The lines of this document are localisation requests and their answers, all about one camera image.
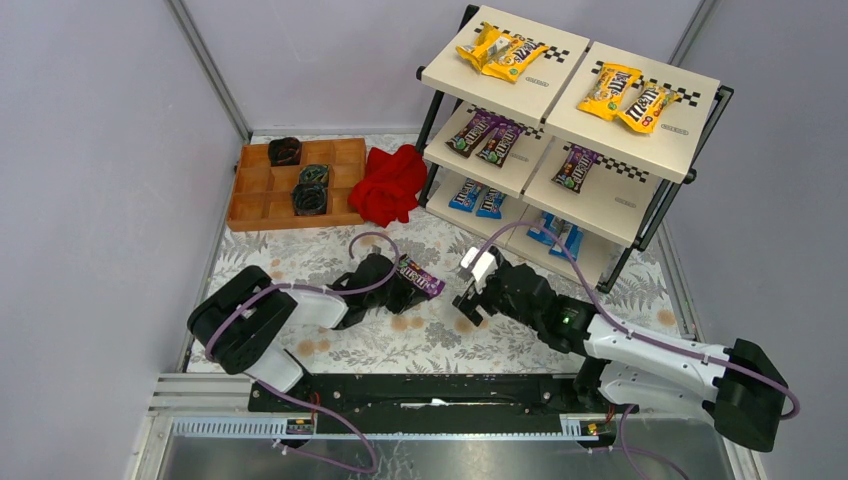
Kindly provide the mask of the purple candy bag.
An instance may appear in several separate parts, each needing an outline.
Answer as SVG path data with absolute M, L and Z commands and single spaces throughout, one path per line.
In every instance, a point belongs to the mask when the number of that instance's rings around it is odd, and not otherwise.
M 579 145 L 567 148 L 565 160 L 551 181 L 575 194 L 580 194 L 592 167 L 601 155 Z
M 439 296 L 445 282 L 425 271 L 408 254 L 400 257 L 397 273 L 429 298 Z

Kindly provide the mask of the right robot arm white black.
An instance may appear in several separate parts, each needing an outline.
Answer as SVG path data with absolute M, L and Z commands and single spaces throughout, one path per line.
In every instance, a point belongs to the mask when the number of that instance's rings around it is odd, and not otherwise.
M 469 286 L 453 304 L 473 324 L 501 314 L 550 349 L 584 357 L 574 381 L 584 403 L 674 413 L 750 450 L 773 450 L 788 384 L 758 344 L 686 341 L 605 318 L 594 304 L 555 292 L 525 264 L 478 263 L 459 275 Z

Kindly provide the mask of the blue M&M bag moved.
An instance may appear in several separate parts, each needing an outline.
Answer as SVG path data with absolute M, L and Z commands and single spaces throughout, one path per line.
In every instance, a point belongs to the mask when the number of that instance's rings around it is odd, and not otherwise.
M 475 216 L 497 220 L 501 219 L 503 217 L 502 205 L 505 198 L 506 195 L 503 192 L 495 188 L 488 188 L 475 211 Z

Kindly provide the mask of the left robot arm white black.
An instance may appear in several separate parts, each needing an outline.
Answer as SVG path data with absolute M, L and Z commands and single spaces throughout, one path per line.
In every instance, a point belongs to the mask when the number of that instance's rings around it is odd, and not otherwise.
M 394 262 L 376 253 L 325 288 L 285 287 L 271 291 L 271 277 L 251 265 L 189 315 L 187 328 L 226 373 L 245 374 L 287 393 L 306 376 L 302 365 L 275 339 L 284 326 L 313 325 L 344 330 L 373 309 L 393 314 L 431 300 L 444 283 L 408 256 Z

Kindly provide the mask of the light blue candy bag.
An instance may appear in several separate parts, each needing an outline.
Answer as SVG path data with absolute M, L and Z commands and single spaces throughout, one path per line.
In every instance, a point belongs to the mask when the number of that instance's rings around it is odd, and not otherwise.
M 559 240 L 563 243 L 564 248 L 554 242 L 548 253 L 552 256 L 566 259 L 568 255 L 565 251 L 568 251 L 571 257 L 577 261 L 584 235 L 585 232 L 582 228 L 570 222 L 564 222 L 559 230 Z

